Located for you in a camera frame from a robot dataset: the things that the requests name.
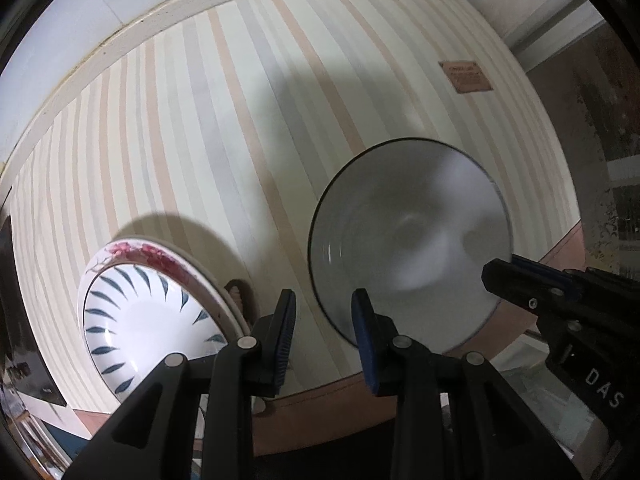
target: plate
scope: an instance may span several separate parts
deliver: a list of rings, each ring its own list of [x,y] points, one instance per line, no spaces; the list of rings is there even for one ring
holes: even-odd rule
[[[90,285],[104,269],[116,264],[142,264],[164,272],[194,296],[231,338],[248,335],[250,329],[227,291],[212,276],[197,269],[177,249],[147,238],[121,238],[101,248],[87,264],[78,286],[78,325],[84,332],[82,314]]]
[[[216,354],[226,337],[173,278],[140,264],[117,264],[92,281],[84,302],[87,348],[121,402],[172,352]]]
[[[442,142],[406,138],[370,148],[334,177],[307,256],[322,310],[352,344],[351,295],[363,287],[400,333],[446,352],[495,310],[482,266],[511,252],[506,206],[480,165]]]

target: gray stripe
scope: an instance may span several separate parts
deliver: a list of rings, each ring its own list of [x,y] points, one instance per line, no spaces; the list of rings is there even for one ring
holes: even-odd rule
[[[95,108],[95,87],[98,85],[98,79],[91,81],[89,86],[89,101],[87,103],[86,112],[86,182],[89,187],[89,209],[91,210],[91,221],[94,226],[95,236],[98,245],[109,240],[109,236],[104,233],[102,228],[104,215],[98,211],[98,192],[95,189],[95,162],[94,140],[97,139],[97,130],[94,129],[94,108]]]
[[[146,158],[145,135],[142,126],[142,54],[141,48],[136,49],[136,93],[135,93],[135,110],[136,110],[136,132],[138,133],[138,146],[140,147],[140,169],[142,170],[142,182],[145,184],[146,196],[149,198],[151,211],[157,211],[156,199],[151,187],[151,177],[149,175],[149,161]],[[160,225],[158,215],[153,215],[153,223],[156,229],[155,235],[160,236],[163,232]]]
[[[404,130],[409,128],[407,124],[403,124],[402,127],[396,120],[399,110],[392,106],[389,98],[385,96],[384,92],[380,89],[378,79],[369,71],[367,65],[362,62],[360,56],[356,53],[355,49],[351,46],[351,43],[338,27],[336,21],[324,10],[321,3],[318,0],[306,0],[312,7],[314,12],[318,15],[318,18],[324,23],[324,26],[331,34],[332,38],[338,44],[343,54],[346,56],[350,65],[353,67],[358,79],[362,83],[365,92],[369,95],[376,113],[380,117],[380,120],[385,125],[385,130],[389,137],[402,137],[406,136]]]
[[[305,168],[311,187],[316,194],[316,198],[319,198],[324,188],[329,184],[329,177],[322,166],[320,156],[306,129],[305,121],[303,121],[296,102],[293,99],[289,82],[282,73],[282,69],[278,65],[275,55],[271,50],[271,45],[267,41],[264,31],[260,27],[249,2],[247,0],[238,0],[236,4],[244,19],[244,24],[249,31],[255,51],[260,58],[260,63],[267,75],[273,94],[278,101],[282,117],[287,124],[293,144],[296,150],[298,150],[300,161],[302,161],[302,165]]]
[[[204,62],[198,42],[198,31],[194,20],[186,20],[182,27],[182,36],[184,38],[184,49],[187,59],[187,69],[189,79],[191,81],[191,93],[193,102],[198,116],[198,124],[200,125],[200,133],[209,159],[209,167],[216,183],[216,189],[220,194],[222,207],[225,215],[229,220],[231,232],[241,254],[255,254],[255,248],[258,246],[251,231],[248,221],[248,214],[244,209],[238,185],[233,176],[231,165],[226,156],[222,137],[220,136],[220,128],[218,126],[218,118],[213,106],[212,90],[209,89],[207,75],[204,70]],[[259,263],[260,268],[265,267],[264,262]],[[247,269],[249,277],[257,286],[258,290],[272,290],[273,287],[268,282],[267,276],[260,272],[258,275],[251,273]]]
[[[68,205],[66,203],[66,149],[64,140],[66,137],[66,125],[68,121],[68,107],[65,107],[62,110],[61,124],[60,124],[60,142],[58,143],[58,165],[60,170],[60,211],[62,212],[62,232],[65,235],[65,247],[70,247],[71,245],[71,229]],[[71,265],[72,277],[74,279],[74,285],[77,287],[80,276],[76,273],[76,269],[78,268],[78,260],[76,259],[76,252],[73,248],[65,251],[69,256],[69,263]]]

